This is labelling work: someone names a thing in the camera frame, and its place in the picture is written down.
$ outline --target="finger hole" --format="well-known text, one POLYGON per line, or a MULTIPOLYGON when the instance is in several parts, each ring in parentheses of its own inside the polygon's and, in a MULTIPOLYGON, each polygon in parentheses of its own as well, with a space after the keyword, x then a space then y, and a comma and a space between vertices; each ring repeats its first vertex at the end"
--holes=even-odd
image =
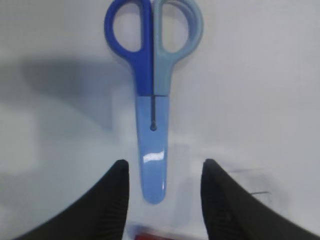
POLYGON ((141 49, 141 14, 136 3, 130 2, 119 9, 115 15, 113 30, 117 41, 126 50, 137 52, 141 49))
POLYGON ((187 43, 189 24, 185 14, 172 4, 162 6, 162 44, 170 53, 178 52, 187 43))

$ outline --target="scissors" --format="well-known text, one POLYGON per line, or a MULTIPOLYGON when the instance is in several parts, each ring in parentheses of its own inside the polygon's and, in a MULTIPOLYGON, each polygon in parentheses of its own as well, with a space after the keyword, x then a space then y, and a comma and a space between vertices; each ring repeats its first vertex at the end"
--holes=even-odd
POLYGON ((171 77, 174 65, 191 54, 203 35, 203 17, 194 0, 114 0, 104 20, 104 33, 109 47, 127 60, 134 72, 135 113, 141 187, 144 199, 160 203, 166 194, 168 122, 171 77), (117 41, 114 21, 118 10, 127 3, 140 8, 142 43, 138 51, 128 51, 117 41), (163 5, 179 8, 185 15, 188 40, 177 52, 165 50, 162 42, 163 5))

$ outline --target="light blue handle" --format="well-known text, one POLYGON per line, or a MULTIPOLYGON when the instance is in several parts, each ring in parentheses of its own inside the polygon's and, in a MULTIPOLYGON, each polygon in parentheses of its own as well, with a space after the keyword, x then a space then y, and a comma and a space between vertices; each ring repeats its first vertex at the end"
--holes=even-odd
POLYGON ((204 21, 201 11, 194 0, 155 0, 154 2, 154 76, 153 94, 168 96, 171 88, 172 71, 175 64, 191 54, 199 45, 204 21), (185 15, 189 25, 189 36, 186 44, 177 52, 165 50, 162 42, 162 11, 164 4, 179 8, 185 15))

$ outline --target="white surface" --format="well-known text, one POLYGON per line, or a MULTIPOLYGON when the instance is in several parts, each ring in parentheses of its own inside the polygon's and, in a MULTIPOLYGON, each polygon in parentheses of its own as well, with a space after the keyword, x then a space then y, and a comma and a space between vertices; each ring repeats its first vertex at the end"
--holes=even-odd
MULTIPOLYGON (((205 32, 174 72, 168 188, 156 206, 142 199, 131 71, 104 39, 110 2, 0 2, 0 239, 65 209, 117 159, 130 164, 124 239, 140 225, 205 239, 206 158, 320 234, 320 2, 197 1, 205 32)), ((120 36, 133 12, 122 10, 120 36)))

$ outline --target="scissor blade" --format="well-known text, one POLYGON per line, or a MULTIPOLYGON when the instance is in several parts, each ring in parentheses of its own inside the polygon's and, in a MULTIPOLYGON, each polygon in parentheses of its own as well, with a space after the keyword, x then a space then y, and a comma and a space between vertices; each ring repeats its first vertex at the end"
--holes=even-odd
POLYGON ((136 97, 137 138, 144 199, 160 203, 166 194, 169 97, 155 97, 156 130, 151 130, 152 97, 136 97))

